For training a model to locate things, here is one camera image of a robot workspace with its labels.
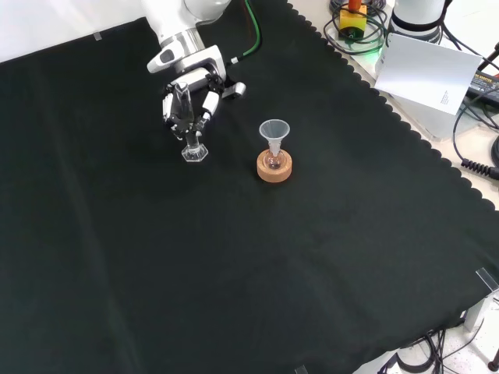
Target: white wall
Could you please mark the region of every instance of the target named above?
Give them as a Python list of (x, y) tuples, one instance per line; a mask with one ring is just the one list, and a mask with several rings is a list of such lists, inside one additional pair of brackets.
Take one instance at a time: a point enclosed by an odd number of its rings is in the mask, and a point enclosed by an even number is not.
[(0, 62), (142, 16), (140, 0), (0, 0)]

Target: cable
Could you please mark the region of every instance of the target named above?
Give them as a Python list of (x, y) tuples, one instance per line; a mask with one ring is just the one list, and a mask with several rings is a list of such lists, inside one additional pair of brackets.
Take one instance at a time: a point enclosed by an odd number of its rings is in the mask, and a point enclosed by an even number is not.
[(491, 167), (491, 166), (486, 166), (486, 165), (483, 165), (483, 164), (478, 164), (478, 163), (476, 163), (474, 161), (471, 161), (471, 160), (468, 160), (468, 159), (464, 158), (461, 155), (461, 153), (459, 152), (458, 145), (457, 145), (457, 143), (455, 141), (455, 131), (458, 128), (459, 120), (461, 119), (462, 115), (465, 113), (466, 109), (469, 109), (469, 105), (475, 104), (482, 97), (484, 97), (484, 96), (486, 96), (488, 94), (491, 94), (493, 92), (496, 92), (496, 91), (499, 91), (499, 87), (496, 87), (496, 88), (493, 88), (492, 90), (488, 90), (488, 91), (485, 91), (485, 92), (481, 93), (480, 95), (478, 95), (477, 97), (475, 97), (473, 100), (471, 100), (469, 102), (469, 104), (467, 104), (466, 102), (463, 102), (463, 104), (465, 105), (465, 107), (461, 110), (461, 113), (459, 113), (458, 117), (456, 118), (455, 124), (454, 124), (454, 128), (452, 130), (452, 145), (454, 146), (455, 152), (457, 153), (457, 155), (459, 156), (459, 158), (462, 161), (461, 166), (463, 166), (464, 168), (467, 168), (467, 169), (469, 169), (471, 171), (474, 171), (477, 174), (485, 175), (485, 176), (487, 176), (489, 178), (499, 180), (499, 168), (495, 168), (495, 167)]
[(241, 8), (244, 12), (244, 18), (246, 19), (246, 27), (248, 29), (248, 37), (250, 40), (253, 39), (253, 22), (251, 21), (250, 12), (248, 12), (248, 7), (244, 0), (241, 0)]
[(463, 345), (462, 347), (460, 347), (459, 349), (456, 349), (455, 351), (449, 353), (448, 355), (444, 356), (442, 358), (442, 361), (445, 360), (446, 358), (448, 357), (451, 357), (452, 355), (455, 355), (456, 353), (458, 353), (459, 351), (463, 350), (464, 348), (468, 347), (476, 338), (476, 335), (478, 335), (478, 333), (480, 332), (480, 330), (482, 329), (482, 326), (483, 326), (483, 323), (485, 322), (485, 319), (482, 320), (482, 323), (480, 324), (480, 327), (478, 328), (478, 330), (475, 332), (475, 334), (473, 335), (473, 337), (469, 340), (468, 343), (466, 343), (465, 345)]
[(433, 335), (427, 334), (427, 335), (425, 335), (425, 337), (422, 338), (423, 339), (422, 341), (426, 341), (426, 343), (428, 344), (428, 347), (430, 348), (430, 357), (428, 358), (428, 360), (421, 365), (409, 365), (409, 364), (406, 364), (405, 362), (403, 362), (402, 359), (400, 358), (400, 356), (397, 354), (397, 363), (398, 363), (398, 366), (400, 367), (400, 369), (404, 370), (405, 372), (411, 372), (411, 373), (418, 374), (421, 372), (425, 372), (426, 370), (431, 368), (431, 366), (435, 362), (434, 350), (431, 347), (433, 344), (433, 341), (431, 340), (432, 336)]
[(377, 374), (388, 374), (388, 364), (383, 366)]
[(485, 58), (483, 57), (480, 53), (478, 53), (477, 51), (475, 51), (474, 49), (471, 49), (470, 47), (468, 47), (466, 44), (464, 44), (462, 41), (460, 41), (457, 37), (455, 37), (450, 31), (449, 29), (445, 26), (445, 23), (443, 23), (443, 28), (445, 30), (445, 33), (447, 34), (449, 40), (454, 43), (454, 45), (456, 44), (460, 44), (461, 46), (463, 46), (464, 48), (466, 48), (467, 50), (471, 51), (473, 54), (477, 55), (477, 56), (480, 56), (482, 58), (482, 60), (484, 60), (488, 65), (492, 65), (494, 68), (496, 68), (498, 71), (499, 71), (499, 66), (497, 66), (496, 64), (494, 64), (491, 60), (489, 60), (488, 58)]
[[(457, 349), (457, 350), (455, 350), (455, 351), (453, 351), (445, 356), (444, 356), (444, 345), (445, 345), (445, 337), (446, 337), (447, 331), (446, 330), (438, 330), (438, 331), (433, 331), (433, 332), (427, 333), (424, 337), (418, 339), (414, 343), (412, 343), (406, 347), (403, 347), (401, 349), (414, 347), (415, 345), (423, 343), (424, 341), (426, 341), (426, 343), (428, 344), (428, 347), (430, 349), (430, 357), (428, 357), (428, 360), (421, 365), (408, 365), (400, 359), (400, 356), (398, 354), (396, 354), (397, 363), (400, 366), (400, 369), (402, 369), (406, 372), (410, 372), (410, 373), (422, 373), (422, 372), (429, 370), (430, 367), (433, 365), (434, 369), (432, 370), (432, 374), (444, 374), (445, 369), (447, 369), (449, 372), (453, 372), (454, 374), (459, 374), (455, 370), (447, 367), (444, 364), (444, 360), (446, 358), (451, 357), (452, 355), (455, 355), (456, 353), (458, 353), (462, 349), (468, 347), (475, 340), (478, 333), (482, 330), (484, 322), (485, 322), (485, 319), (482, 320), (480, 327), (473, 334), (473, 337), (468, 341), (468, 343), (466, 343), (465, 345), (463, 345), (459, 349)], [(435, 337), (435, 336), (437, 336), (437, 344), (436, 345), (433, 341), (433, 337)]]
[(261, 28), (260, 28), (260, 23), (258, 22), (257, 15), (253, 11), (253, 7), (251, 6), (250, 0), (245, 0), (246, 3), (246, 8), (248, 9), (249, 17), (253, 21), (253, 25), (255, 27), (255, 32), (257, 34), (257, 39), (255, 40), (255, 44), (246, 52), (244, 52), (242, 55), (239, 57), (233, 57), (231, 58), (230, 62), (227, 62), (225, 64), (226, 67), (229, 67), (231, 65), (235, 65), (239, 62), (241, 62), (243, 59), (251, 56), (252, 54), (256, 53), (258, 50), (260, 50), (262, 43), (263, 43), (263, 37), (261, 34)]
[[(468, 115), (469, 117), (473, 118), (475, 121), (482, 122), (484, 125), (487, 127), (490, 127), (493, 130), (499, 130), (499, 126), (497, 126), (497, 123), (492, 119), (492, 123), (487, 122), (483, 117), (480, 117), (478, 113), (475, 112), (475, 110), (471, 107), (466, 108), (467, 111), (465, 114)], [(487, 118), (490, 118), (490, 113), (485, 109), (484, 114), (486, 115)]]
[(251, 17), (251, 20), (253, 21), (253, 25), (255, 26), (255, 31), (257, 32), (257, 40), (255, 41), (254, 46), (251, 47), (248, 51), (244, 52), (242, 55), (243, 56), (248, 56), (251, 55), (252, 53), (256, 52), (257, 49), (261, 45), (261, 35), (260, 35), (260, 25), (258, 24), (257, 18), (255, 17), (255, 13), (253, 12), (253, 9), (250, 4), (250, 0), (245, 0), (246, 2), (246, 7), (249, 12), (249, 16)]
[[(341, 0), (331, 0), (330, 2), (332, 19), (324, 25), (324, 36), (326, 37), (327, 41), (331, 43), (331, 45), (333, 45), (336, 49), (346, 55), (365, 55), (370, 52), (379, 51), (383, 47), (384, 38), (388, 34), (388, 31), (384, 26), (384, 23), (388, 19), (388, 14), (383, 10), (384, 6), (386, 5), (386, 0), (371, 0), (370, 2), (363, 3), (363, 5), (367, 5), (367, 14), (349, 9), (348, 5), (343, 5)], [(367, 18), (367, 23), (375, 26), (374, 31), (364, 37), (352, 37), (351, 35), (344, 33), (342, 30), (340, 30), (338, 24), (336, 23), (342, 10), (346, 10), (352, 14), (358, 14), (362, 17)], [(338, 31), (338, 36), (344, 37), (346, 39), (345, 43), (347, 44), (376, 43), (377, 46), (374, 48), (367, 48), (363, 51), (347, 51), (327, 33), (327, 27), (331, 24), (333, 24), (334, 28)], [(377, 37), (369, 40), (373, 35), (376, 34), (378, 34)]]
[(444, 39), (444, 28), (440, 25), (440, 39), (438, 39), (438, 45), (442, 43), (442, 39)]
[(490, 151), (490, 156), (492, 157), (492, 162), (496, 165), (496, 168), (499, 168), (499, 136), (496, 141), (492, 145), (492, 150)]
[[(490, 56), (489, 56), (489, 57), (487, 57), (487, 58), (488, 58), (489, 60), (493, 61), (493, 60), (495, 60), (497, 57), (499, 57), (499, 43), (497, 43), (497, 44), (495, 45), (495, 47), (494, 47), (494, 52), (492, 52), (492, 53), (490, 54)], [(480, 65), (480, 66), (478, 67), (478, 70), (479, 70), (479, 71), (482, 71), (482, 70), (484, 70), (484, 69), (485, 69), (488, 65), (489, 65), (489, 63), (488, 63), (487, 61), (485, 61), (485, 62), (483, 62), (483, 63), (482, 63), (482, 65)]]
[(487, 110), (487, 106), (485, 104), (482, 104), (482, 111), (485, 114), (485, 116), (489, 119), (490, 123), (492, 123), (492, 125), (494, 125), (494, 128), (499, 129), (499, 125), (497, 125), (497, 123), (494, 121), (494, 119), (490, 115), (489, 111)]

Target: paper sheet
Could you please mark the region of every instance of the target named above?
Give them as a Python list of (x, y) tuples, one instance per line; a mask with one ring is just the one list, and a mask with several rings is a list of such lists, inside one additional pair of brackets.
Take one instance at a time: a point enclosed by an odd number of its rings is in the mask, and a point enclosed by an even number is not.
[(398, 34), (388, 45), (375, 88), (455, 115), (481, 58)]

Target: hexagonal glass base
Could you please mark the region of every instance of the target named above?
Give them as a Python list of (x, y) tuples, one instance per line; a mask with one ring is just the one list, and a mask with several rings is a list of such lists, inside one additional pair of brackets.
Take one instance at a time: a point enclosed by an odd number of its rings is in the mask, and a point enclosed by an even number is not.
[(201, 144), (196, 147), (186, 146), (182, 151), (182, 155), (187, 162), (201, 162), (208, 155), (208, 150)]

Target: wooden base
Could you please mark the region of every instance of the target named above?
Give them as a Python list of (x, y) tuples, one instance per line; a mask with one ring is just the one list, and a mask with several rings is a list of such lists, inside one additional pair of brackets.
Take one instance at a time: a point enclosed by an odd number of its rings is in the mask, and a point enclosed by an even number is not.
[(260, 153), (257, 159), (257, 171), (260, 178), (269, 183), (279, 183), (283, 182), (289, 178), (292, 171), (293, 160), (289, 153), (285, 150), (281, 150), (285, 156), (286, 162), (284, 166), (278, 170), (266, 168), (264, 165), (264, 157), (268, 150)]

